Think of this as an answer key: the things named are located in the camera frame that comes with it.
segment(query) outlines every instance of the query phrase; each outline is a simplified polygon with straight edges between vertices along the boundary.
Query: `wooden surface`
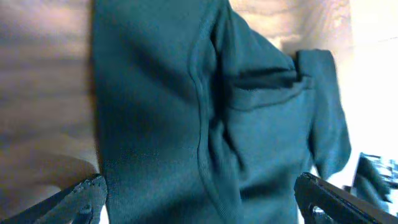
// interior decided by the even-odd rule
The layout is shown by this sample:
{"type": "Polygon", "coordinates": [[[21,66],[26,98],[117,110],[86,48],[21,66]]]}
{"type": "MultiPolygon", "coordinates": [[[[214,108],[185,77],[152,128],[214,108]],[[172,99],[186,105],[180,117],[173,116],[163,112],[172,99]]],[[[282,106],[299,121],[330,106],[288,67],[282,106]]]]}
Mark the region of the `wooden surface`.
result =
{"type": "MultiPolygon", "coordinates": [[[[231,5],[287,54],[330,49],[351,85],[349,0],[231,5]]],[[[99,171],[90,24],[90,0],[0,0],[0,219],[99,171]]]]}

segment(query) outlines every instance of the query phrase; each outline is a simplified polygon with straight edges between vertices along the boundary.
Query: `garment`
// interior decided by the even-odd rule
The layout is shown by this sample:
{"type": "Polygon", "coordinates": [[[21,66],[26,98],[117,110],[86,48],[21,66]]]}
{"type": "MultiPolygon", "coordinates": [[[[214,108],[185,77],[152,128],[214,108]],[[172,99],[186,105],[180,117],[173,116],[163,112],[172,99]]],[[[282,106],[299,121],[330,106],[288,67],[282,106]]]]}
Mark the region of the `garment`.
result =
{"type": "Polygon", "coordinates": [[[96,1],[93,59],[111,223],[295,223],[296,178],[349,158],[331,53],[228,1],[96,1]]]}

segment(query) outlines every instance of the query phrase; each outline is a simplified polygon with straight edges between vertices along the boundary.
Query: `wood grain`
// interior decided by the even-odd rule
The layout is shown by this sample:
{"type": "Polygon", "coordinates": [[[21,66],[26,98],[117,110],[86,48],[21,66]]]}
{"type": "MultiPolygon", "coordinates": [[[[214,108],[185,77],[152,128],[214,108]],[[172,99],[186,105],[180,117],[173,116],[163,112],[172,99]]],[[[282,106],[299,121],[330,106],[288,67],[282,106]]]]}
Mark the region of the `wood grain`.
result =
{"type": "MultiPolygon", "coordinates": [[[[231,0],[254,30],[285,53],[331,49],[338,65],[352,45],[348,3],[231,0]]],[[[99,171],[91,5],[0,0],[0,219],[99,171]]]]}

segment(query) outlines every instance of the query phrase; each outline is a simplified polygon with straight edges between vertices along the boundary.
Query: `dark green fabric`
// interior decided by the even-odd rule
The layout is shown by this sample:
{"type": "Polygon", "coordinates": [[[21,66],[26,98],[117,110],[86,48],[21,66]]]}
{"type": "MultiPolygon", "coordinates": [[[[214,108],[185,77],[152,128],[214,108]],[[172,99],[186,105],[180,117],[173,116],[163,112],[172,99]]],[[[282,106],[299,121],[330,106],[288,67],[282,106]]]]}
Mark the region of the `dark green fabric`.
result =
{"type": "Polygon", "coordinates": [[[95,1],[93,44],[111,223],[295,223],[296,178],[349,158],[331,54],[227,1],[95,1]]]}

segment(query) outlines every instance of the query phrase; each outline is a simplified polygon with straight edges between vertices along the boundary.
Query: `teal cloth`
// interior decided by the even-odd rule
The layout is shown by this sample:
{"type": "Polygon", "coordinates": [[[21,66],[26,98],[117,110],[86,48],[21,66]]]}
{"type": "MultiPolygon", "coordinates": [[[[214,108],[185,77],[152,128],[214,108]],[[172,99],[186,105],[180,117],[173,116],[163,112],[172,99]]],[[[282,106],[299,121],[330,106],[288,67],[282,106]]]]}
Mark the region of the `teal cloth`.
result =
{"type": "Polygon", "coordinates": [[[93,57],[111,223],[295,223],[296,178],[349,158],[331,53],[228,1],[95,1],[93,57]]]}

